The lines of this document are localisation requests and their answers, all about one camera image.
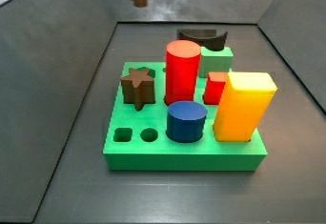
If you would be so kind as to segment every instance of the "round hole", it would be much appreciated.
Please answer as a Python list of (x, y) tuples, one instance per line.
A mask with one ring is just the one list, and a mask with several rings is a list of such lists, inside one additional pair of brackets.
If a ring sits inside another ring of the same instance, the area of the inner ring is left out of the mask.
[(146, 142), (153, 142), (158, 139), (158, 131), (156, 129), (145, 129), (141, 137)]

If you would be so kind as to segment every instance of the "red cylinder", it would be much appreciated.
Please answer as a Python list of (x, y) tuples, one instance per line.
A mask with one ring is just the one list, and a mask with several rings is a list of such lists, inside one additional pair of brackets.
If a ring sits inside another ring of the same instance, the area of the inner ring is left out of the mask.
[(168, 45), (166, 104), (194, 101), (202, 48), (188, 40)]

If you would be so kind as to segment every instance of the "square hole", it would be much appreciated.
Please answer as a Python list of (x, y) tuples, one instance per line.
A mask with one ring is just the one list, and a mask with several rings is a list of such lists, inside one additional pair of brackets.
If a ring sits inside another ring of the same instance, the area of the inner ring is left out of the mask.
[(129, 142), (133, 136), (133, 129), (130, 128), (117, 128), (115, 130), (115, 142)]

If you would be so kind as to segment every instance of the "dark brown block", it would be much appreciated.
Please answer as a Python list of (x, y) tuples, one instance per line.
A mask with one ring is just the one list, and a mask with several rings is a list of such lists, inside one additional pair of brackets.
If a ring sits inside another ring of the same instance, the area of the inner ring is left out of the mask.
[(212, 51), (225, 49), (229, 32), (217, 35), (217, 30), (178, 30), (178, 39), (189, 40), (205, 46)]
[(150, 69), (129, 69), (129, 75), (122, 77), (123, 103), (135, 104), (141, 111), (146, 104), (156, 103), (154, 78)]

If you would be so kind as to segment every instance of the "blue cylinder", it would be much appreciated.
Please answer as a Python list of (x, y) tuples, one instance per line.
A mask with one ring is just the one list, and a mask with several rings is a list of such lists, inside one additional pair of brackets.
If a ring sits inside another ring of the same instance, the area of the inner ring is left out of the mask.
[(180, 143), (197, 142), (204, 136), (206, 107), (194, 101), (178, 101), (169, 107), (168, 136)]

